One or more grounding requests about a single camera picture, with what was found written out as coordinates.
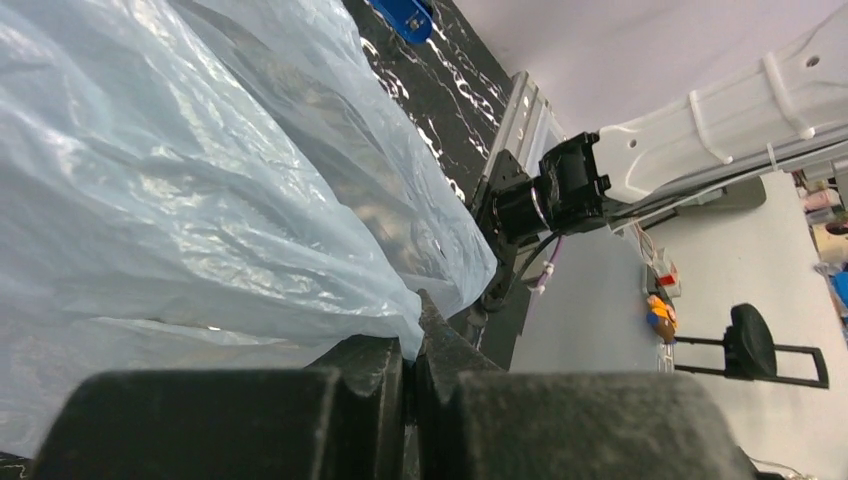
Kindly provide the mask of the blue stapler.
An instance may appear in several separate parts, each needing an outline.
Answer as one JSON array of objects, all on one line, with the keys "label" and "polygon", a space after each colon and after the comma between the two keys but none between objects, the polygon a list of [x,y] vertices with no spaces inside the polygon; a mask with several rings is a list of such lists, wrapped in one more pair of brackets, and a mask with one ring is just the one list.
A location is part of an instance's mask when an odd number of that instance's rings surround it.
[{"label": "blue stapler", "polygon": [[423,0],[370,0],[389,26],[406,42],[423,44],[431,36],[434,8]]}]

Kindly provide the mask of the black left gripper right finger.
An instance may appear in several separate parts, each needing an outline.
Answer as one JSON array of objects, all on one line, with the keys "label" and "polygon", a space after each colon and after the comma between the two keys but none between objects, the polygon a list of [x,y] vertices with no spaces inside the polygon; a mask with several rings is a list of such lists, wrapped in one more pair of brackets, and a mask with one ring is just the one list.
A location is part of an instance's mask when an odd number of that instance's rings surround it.
[{"label": "black left gripper right finger", "polygon": [[415,363],[425,479],[752,479],[696,381],[674,374],[509,373],[421,298]]}]

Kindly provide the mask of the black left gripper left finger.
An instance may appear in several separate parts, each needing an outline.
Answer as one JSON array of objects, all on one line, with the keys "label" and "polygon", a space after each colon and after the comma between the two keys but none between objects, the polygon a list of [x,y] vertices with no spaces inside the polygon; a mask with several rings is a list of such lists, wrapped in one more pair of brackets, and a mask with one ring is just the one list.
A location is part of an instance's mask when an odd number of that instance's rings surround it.
[{"label": "black left gripper left finger", "polygon": [[85,380],[36,479],[394,479],[403,359],[355,336],[303,369],[114,371]]}]

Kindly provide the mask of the light blue plastic bag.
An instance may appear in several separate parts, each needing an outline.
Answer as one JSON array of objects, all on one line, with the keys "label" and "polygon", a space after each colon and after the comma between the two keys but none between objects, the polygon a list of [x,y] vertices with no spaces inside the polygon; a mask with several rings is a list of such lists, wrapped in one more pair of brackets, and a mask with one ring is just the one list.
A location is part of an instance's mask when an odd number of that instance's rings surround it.
[{"label": "light blue plastic bag", "polygon": [[339,1],[1,5],[1,448],[115,369],[422,342],[494,255]]}]

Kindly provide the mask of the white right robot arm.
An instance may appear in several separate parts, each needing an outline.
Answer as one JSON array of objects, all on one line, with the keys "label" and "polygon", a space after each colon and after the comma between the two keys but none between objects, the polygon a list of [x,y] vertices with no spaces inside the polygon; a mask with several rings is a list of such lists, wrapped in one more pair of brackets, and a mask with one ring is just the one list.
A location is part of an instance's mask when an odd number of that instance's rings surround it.
[{"label": "white right robot arm", "polygon": [[646,219],[771,171],[847,154],[847,11],[641,117],[564,138],[527,72],[473,201],[488,241],[518,245]]}]

